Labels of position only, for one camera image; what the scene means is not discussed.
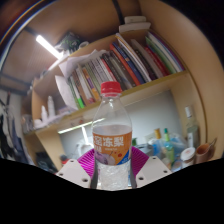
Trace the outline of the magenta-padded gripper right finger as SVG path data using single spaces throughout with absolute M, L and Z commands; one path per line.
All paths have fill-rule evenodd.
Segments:
M 130 184 L 132 189 L 144 187 L 171 174 L 171 171 L 157 156 L 147 156 L 132 147 L 130 163 Z

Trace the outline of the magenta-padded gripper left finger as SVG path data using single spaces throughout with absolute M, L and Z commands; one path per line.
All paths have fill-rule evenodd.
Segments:
M 94 150 L 89 150 L 77 160 L 69 159 L 56 175 L 83 188 L 96 189 L 97 167 Z

